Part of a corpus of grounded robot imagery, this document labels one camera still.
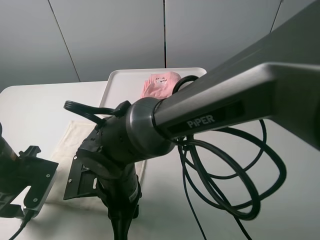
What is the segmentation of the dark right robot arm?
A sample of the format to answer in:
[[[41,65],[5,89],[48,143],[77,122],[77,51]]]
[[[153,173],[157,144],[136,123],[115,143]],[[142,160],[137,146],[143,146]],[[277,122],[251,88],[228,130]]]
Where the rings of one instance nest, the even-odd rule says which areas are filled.
[[[187,167],[197,171],[211,195],[207,203],[227,211],[238,224],[255,219],[261,201],[285,182],[286,166],[266,138],[234,125],[270,119],[309,145],[320,147],[320,3],[314,1],[275,31],[201,77],[182,78],[165,99],[145,97],[116,108],[67,101],[64,108],[95,123],[76,151],[63,198],[98,197],[108,209],[116,240],[128,237],[142,196],[135,163],[177,148],[185,185]],[[279,170],[263,193],[230,155],[194,135],[218,131],[243,138],[267,154]],[[231,205],[208,173],[197,147],[225,161],[244,183],[250,200]]]

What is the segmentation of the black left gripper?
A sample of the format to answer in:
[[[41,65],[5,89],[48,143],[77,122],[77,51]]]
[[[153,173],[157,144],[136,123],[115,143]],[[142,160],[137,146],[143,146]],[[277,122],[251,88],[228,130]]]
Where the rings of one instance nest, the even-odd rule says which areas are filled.
[[[30,174],[27,172],[0,173],[0,217],[23,219],[22,206],[12,201],[28,186]]]

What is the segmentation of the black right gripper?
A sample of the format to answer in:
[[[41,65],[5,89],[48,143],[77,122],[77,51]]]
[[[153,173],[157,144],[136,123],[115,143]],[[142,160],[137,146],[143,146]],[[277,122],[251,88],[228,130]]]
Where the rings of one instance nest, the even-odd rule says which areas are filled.
[[[127,165],[118,178],[97,178],[97,196],[108,209],[115,240],[127,240],[133,219],[139,216],[142,197],[135,165]]]

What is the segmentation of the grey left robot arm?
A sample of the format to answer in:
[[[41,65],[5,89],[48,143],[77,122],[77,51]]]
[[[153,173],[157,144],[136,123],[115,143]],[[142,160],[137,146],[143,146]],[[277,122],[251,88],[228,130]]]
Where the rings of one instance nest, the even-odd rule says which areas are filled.
[[[25,214],[22,206],[12,201],[26,188],[19,179],[21,160],[14,150],[0,138],[0,216],[22,219]]]

